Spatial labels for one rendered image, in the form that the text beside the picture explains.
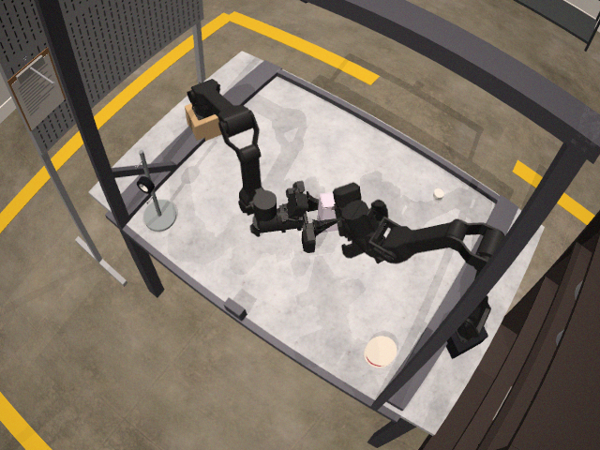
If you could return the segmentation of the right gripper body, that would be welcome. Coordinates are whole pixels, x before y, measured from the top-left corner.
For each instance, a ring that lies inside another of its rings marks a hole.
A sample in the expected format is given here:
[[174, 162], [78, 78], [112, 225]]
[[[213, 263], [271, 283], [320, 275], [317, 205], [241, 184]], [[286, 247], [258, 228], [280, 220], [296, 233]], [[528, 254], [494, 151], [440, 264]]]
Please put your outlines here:
[[[349, 242], [352, 241], [352, 244], [349, 244], [347, 246], [345, 244], [341, 245], [342, 254], [346, 258], [351, 259], [351, 258], [356, 257], [365, 252], [359, 246], [356, 246], [357, 245], [356, 243], [354, 243], [355, 237], [353, 236], [352, 231], [350, 230], [348, 224], [346, 223], [345, 219], [343, 218], [342, 211], [343, 211], [344, 207], [347, 204], [349, 204], [350, 202], [362, 199], [360, 186], [358, 186], [356, 183], [352, 182], [348, 185], [345, 185], [342, 187], [337, 187], [333, 190], [333, 196], [334, 196], [334, 202], [339, 210], [339, 215], [342, 218], [341, 221], [342, 221], [344, 236], [348, 239]], [[353, 245], [354, 245], [354, 247], [353, 247]]]

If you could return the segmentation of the black tape roll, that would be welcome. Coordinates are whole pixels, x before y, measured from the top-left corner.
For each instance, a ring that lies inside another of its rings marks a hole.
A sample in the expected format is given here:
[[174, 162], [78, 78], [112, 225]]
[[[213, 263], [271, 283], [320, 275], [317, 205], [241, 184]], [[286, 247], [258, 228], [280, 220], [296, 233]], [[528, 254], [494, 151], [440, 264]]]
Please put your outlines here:
[[[143, 187], [141, 187], [143, 185]], [[138, 188], [146, 194], [150, 194], [154, 189], [154, 183], [147, 177], [141, 176], [141, 178], [137, 182]]]

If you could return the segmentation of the dark grey metal gantry frame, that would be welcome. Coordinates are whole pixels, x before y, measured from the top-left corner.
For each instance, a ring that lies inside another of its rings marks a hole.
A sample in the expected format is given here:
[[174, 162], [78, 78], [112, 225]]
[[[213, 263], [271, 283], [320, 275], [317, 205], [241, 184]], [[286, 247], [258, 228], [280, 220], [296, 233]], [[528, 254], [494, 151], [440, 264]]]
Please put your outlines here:
[[[123, 229], [130, 217], [115, 178], [145, 174], [143, 165], [136, 170], [138, 165], [111, 168], [59, 1], [34, 1], [85, 149], [117, 226]], [[472, 285], [433, 334], [426, 328], [405, 368], [400, 371], [403, 373], [398, 374], [385, 388], [388, 390], [382, 391], [371, 405], [378, 411], [487, 296], [532, 239], [586, 159], [592, 164], [597, 160], [600, 155], [600, 114], [506, 52], [406, 0], [304, 1], [421, 53], [487, 91], [563, 142], [531, 198]]]

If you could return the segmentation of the grey ruled paper sheet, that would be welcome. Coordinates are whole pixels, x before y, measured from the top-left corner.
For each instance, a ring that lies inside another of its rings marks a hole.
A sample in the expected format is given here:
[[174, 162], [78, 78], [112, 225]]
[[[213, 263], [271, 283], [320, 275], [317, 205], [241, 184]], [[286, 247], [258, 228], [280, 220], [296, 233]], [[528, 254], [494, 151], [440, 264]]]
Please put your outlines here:
[[55, 84], [34, 72], [22, 84], [17, 80], [11, 85], [32, 130], [65, 100], [49, 54], [43, 58], [45, 64], [37, 71]]

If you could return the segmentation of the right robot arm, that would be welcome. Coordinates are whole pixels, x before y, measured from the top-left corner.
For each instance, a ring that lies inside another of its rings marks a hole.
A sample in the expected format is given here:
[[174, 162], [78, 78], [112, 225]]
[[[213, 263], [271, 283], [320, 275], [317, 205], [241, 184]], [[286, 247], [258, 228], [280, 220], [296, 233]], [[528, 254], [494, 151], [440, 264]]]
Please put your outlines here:
[[[347, 204], [342, 211], [343, 218], [356, 237], [355, 243], [369, 257], [374, 258], [377, 264], [383, 261], [403, 263], [416, 253], [451, 248], [477, 270], [476, 278], [504, 239], [502, 231], [486, 223], [467, 223], [461, 219], [411, 230], [389, 219], [385, 206], [383, 201], [376, 200], [371, 203], [371, 210], [365, 202], [357, 200]], [[384, 234], [388, 228], [392, 229], [385, 238]], [[475, 254], [463, 243], [465, 235], [474, 234], [484, 235]], [[490, 311], [486, 296], [457, 329], [456, 333], [461, 343], [480, 336]]]

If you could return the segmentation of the brown clipboard with paper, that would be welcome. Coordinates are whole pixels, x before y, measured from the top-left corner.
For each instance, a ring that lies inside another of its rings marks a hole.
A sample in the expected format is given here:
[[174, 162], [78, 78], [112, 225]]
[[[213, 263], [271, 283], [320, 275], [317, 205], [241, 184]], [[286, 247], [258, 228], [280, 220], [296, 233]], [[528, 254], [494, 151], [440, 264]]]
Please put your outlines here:
[[64, 96], [64, 99], [66, 99], [64, 91], [63, 91], [62, 86], [61, 86], [61, 83], [59, 81], [58, 75], [56, 73], [56, 70], [55, 70], [55, 67], [54, 67], [54, 64], [53, 64], [53, 60], [52, 60], [49, 48], [46, 48], [43, 52], [41, 52], [38, 56], [36, 56], [32, 61], [30, 61], [26, 66], [24, 66], [20, 71], [18, 71], [13, 77], [11, 77], [7, 81], [8, 85], [9, 85], [9, 87], [11, 89], [11, 92], [12, 92], [13, 96], [15, 97], [16, 102], [17, 102], [17, 104], [18, 104], [18, 106], [19, 106], [19, 108], [20, 108], [20, 110], [22, 112], [22, 116], [23, 116], [23, 118], [24, 118], [27, 126], [29, 127], [30, 131], [32, 131], [32, 129], [29, 126], [29, 123], [28, 123], [28, 121], [27, 121], [27, 119], [26, 119], [26, 117], [25, 117], [25, 115], [23, 113], [23, 109], [22, 109], [22, 107], [21, 107], [21, 105], [20, 105], [20, 103], [19, 103], [19, 101], [18, 101], [18, 99], [17, 99], [17, 97], [16, 97], [16, 95], [14, 93], [14, 90], [13, 90], [13, 88], [12, 88], [11, 85], [13, 83], [15, 83], [17, 80], [18, 80], [19, 84], [22, 84], [26, 79], [28, 79], [35, 72], [32, 69], [30, 69], [30, 67], [33, 68], [33, 69], [35, 69], [35, 70], [38, 70], [40, 67], [42, 67], [45, 64], [45, 61], [44, 61], [43, 57], [45, 55], [47, 55], [47, 54], [49, 54], [49, 56], [50, 56], [50, 59], [51, 59], [51, 62], [52, 62], [52, 66], [53, 66], [53, 69], [54, 69], [54, 72], [55, 72], [55, 75], [56, 75], [56, 78], [57, 78], [57, 81], [59, 82], [59, 85], [60, 85], [62, 94]]

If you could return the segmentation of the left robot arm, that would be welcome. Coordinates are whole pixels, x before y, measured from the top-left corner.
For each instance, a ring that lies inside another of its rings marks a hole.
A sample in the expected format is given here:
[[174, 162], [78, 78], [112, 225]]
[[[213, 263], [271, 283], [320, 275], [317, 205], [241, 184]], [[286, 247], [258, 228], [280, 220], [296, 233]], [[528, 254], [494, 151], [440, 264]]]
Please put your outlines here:
[[[260, 129], [252, 110], [243, 105], [233, 106], [219, 93], [220, 84], [214, 79], [191, 86], [191, 90], [187, 92], [187, 97], [194, 107], [192, 110], [197, 119], [202, 120], [214, 114], [218, 117], [219, 114], [218, 125], [223, 140], [235, 151], [239, 162], [242, 162], [240, 167], [243, 187], [239, 191], [238, 204], [241, 211], [248, 216], [253, 214], [253, 207], [255, 209], [250, 232], [258, 237], [260, 233], [276, 232], [278, 230], [277, 197], [275, 193], [262, 187], [259, 160], [261, 151], [258, 146]], [[253, 144], [239, 149], [230, 142], [230, 137], [252, 128]], [[300, 193], [298, 187], [292, 187], [287, 188], [286, 197], [288, 203], [281, 205], [282, 209], [287, 211], [287, 215], [283, 216], [284, 220], [303, 223], [303, 215], [308, 210], [307, 194]]]

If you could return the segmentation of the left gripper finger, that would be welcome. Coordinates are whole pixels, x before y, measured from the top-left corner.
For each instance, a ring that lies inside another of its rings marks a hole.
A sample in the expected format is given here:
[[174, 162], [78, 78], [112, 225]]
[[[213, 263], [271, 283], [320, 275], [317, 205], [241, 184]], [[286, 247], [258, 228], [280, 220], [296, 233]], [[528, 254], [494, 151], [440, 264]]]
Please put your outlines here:
[[308, 212], [318, 210], [319, 199], [313, 198], [307, 191]]
[[[323, 232], [327, 228], [329, 228], [329, 227], [333, 226], [334, 224], [336, 224], [337, 223], [337, 219], [333, 218], [333, 219], [327, 219], [327, 220], [321, 220], [321, 221], [313, 219], [312, 223], [313, 223], [313, 226], [314, 226], [314, 231], [315, 231], [314, 235], [315, 235], [315, 239], [316, 239], [316, 236], [318, 234], [320, 234], [321, 232]], [[319, 226], [321, 226], [321, 227], [319, 227]], [[316, 228], [317, 228], [317, 233], [316, 233]]]

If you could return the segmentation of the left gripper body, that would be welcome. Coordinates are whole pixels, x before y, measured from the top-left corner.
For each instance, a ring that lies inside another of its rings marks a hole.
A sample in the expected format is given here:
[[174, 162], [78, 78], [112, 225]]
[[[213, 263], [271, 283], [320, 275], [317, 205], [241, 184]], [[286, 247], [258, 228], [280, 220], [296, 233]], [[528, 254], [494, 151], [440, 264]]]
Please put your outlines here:
[[[293, 188], [299, 188], [300, 193], [305, 191], [304, 181], [297, 181], [292, 185]], [[285, 233], [286, 230], [297, 229], [297, 231], [302, 231], [302, 245], [303, 250], [306, 253], [315, 252], [316, 239], [314, 235], [314, 226], [313, 223], [308, 223], [307, 212], [303, 215], [303, 223], [292, 223], [287, 220], [284, 220], [283, 216], [287, 215], [286, 209], [282, 209], [280, 205], [277, 208], [277, 230]]]

